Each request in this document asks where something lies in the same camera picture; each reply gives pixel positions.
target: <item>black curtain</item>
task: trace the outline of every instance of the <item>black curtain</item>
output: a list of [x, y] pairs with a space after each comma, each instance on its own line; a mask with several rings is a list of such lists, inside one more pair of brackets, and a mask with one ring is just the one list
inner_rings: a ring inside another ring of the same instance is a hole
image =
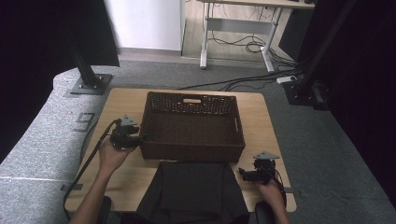
[[53, 78], [76, 67], [65, 32], [88, 64], [120, 64], [103, 0], [1, 1], [0, 18], [2, 161], [46, 103]]
[[334, 22], [351, 2], [305, 83], [326, 84], [328, 107], [396, 206], [396, 3], [318, 0], [297, 61], [309, 66], [318, 57]]

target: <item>hand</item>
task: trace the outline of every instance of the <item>hand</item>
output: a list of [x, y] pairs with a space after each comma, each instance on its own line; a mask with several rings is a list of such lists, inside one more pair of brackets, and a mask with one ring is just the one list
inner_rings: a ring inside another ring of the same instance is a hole
[[112, 175], [135, 149], [136, 147], [117, 149], [111, 144], [110, 138], [106, 137], [99, 147], [99, 173]]
[[264, 201], [267, 202], [271, 207], [279, 206], [280, 204], [284, 206], [279, 186], [274, 180], [270, 180], [266, 185], [259, 182], [255, 182], [253, 184], [259, 189]]
[[282, 194], [280, 193], [279, 186], [274, 180], [270, 180], [268, 184], [254, 182], [253, 183], [258, 189], [262, 198], [267, 202], [274, 213], [276, 224], [289, 224], [289, 215], [286, 211]]

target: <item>white desk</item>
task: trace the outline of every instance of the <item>white desk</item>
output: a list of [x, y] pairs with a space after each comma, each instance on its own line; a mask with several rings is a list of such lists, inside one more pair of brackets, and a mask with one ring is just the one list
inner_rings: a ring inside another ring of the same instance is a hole
[[[283, 8], [298, 8], [298, 9], [313, 9], [314, 4], [306, 4], [304, 0], [293, 2], [290, 0], [198, 0], [206, 4], [206, 16], [204, 22], [204, 42], [201, 49], [201, 63], [202, 69], [206, 69], [207, 56], [207, 32], [208, 31], [223, 31], [243, 34], [258, 34], [268, 35], [265, 47], [262, 47], [262, 57], [268, 72], [274, 72], [274, 67], [269, 57], [269, 49], [274, 38], [276, 27], [279, 22], [280, 15]], [[256, 7], [275, 7], [276, 12], [274, 19], [268, 21], [240, 21], [221, 18], [210, 18], [210, 5], [214, 3], [241, 5], [241, 6], [256, 6]]]

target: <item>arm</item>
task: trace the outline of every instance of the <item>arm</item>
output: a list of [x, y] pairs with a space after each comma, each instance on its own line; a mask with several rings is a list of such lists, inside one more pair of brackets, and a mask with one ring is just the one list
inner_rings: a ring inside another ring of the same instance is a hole
[[259, 189], [263, 200], [271, 206], [276, 224], [290, 224], [289, 215], [276, 182], [271, 180], [266, 185], [261, 183], [254, 183], [254, 185]]
[[99, 148], [99, 171], [70, 223], [96, 223], [110, 177], [135, 147], [116, 149], [107, 137]]

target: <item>wicker basket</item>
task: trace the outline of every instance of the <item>wicker basket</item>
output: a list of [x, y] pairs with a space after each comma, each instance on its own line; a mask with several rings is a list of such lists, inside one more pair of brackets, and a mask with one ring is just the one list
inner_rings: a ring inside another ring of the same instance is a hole
[[148, 93], [144, 159], [237, 162], [245, 147], [234, 96]]

